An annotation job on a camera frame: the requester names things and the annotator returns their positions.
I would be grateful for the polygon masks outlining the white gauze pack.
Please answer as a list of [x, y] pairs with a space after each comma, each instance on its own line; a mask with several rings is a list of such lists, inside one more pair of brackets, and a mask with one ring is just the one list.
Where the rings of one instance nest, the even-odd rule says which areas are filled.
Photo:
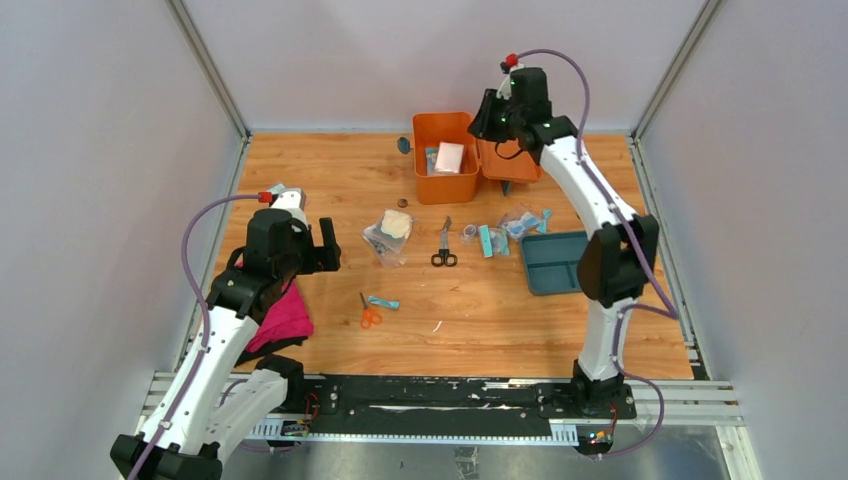
[[462, 144], [441, 142], [437, 148], [433, 166], [435, 175], [455, 175], [461, 172], [464, 156]]

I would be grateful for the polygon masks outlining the teal bandage packet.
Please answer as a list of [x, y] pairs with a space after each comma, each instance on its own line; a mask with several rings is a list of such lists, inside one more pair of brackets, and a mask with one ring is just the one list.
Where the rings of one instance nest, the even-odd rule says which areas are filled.
[[480, 225], [478, 227], [478, 238], [484, 258], [510, 255], [509, 236], [502, 228]]

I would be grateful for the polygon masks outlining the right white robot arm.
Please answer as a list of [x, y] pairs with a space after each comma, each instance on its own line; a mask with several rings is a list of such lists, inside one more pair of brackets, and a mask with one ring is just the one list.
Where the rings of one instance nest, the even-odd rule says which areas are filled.
[[469, 132], [493, 143], [516, 141], [555, 180], [583, 223], [588, 245], [577, 279], [589, 314], [570, 393], [577, 413], [596, 417], [623, 388], [626, 328], [654, 278], [659, 225], [615, 192], [589, 157], [582, 130], [554, 115], [541, 68], [516, 63], [502, 69], [502, 85], [485, 91]]

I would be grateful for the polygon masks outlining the clear bag blue items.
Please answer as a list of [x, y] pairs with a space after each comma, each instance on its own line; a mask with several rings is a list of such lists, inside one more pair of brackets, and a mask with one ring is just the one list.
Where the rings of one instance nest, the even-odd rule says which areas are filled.
[[543, 216], [528, 205], [519, 204], [505, 213], [498, 227], [512, 240], [520, 241], [543, 223]]

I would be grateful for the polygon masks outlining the orange medicine box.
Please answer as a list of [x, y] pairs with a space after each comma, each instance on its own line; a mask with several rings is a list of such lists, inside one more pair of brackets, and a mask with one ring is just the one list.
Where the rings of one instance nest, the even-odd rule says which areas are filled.
[[[509, 141], [501, 147], [468, 133], [471, 115], [466, 112], [418, 113], [412, 117], [416, 196], [425, 205], [467, 203], [474, 199], [486, 180], [532, 184], [541, 178], [541, 169], [532, 157], [518, 151]], [[442, 144], [463, 147], [462, 162], [456, 174], [428, 172], [428, 159]]]

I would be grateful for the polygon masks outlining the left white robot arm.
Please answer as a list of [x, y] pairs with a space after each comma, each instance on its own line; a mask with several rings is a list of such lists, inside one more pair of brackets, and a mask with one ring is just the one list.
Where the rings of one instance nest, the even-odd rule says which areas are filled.
[[248, 223], [246, 243], [201, 301], [202, 327], [163, 399], [136, 434], [114, 441], [110, 458], [126, 479], [218, 479], [247, 434], [277, 408], [298, 411], [306, 400], [303, 366], [277, 355], [263, 359], [225, 399], [240, 355], [286, 287], [298, 276], [334, 272], [341, 248], [333, 221], [319, 221], [322, 244], [297, 208], [265, 208]]

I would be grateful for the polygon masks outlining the bag with white gauze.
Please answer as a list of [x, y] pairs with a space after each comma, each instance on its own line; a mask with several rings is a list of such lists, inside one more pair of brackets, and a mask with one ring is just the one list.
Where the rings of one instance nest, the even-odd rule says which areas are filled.
[[383, 267], [397, 268], [405, 263], [402, 251], [413, 232], [414, 223], [415, 218], [411, 215], [386, 209], [379, 221], [363, 230], [364, 241]]

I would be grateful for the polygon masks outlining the blue cotton swab bag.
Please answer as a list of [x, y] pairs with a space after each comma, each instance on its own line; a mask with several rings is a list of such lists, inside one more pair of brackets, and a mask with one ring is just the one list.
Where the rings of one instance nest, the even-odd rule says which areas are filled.
[[438, 158], [437, 147], [427, 147], [425, 149], [426, 175], [433, 176], [436, 174], [436, 162]]

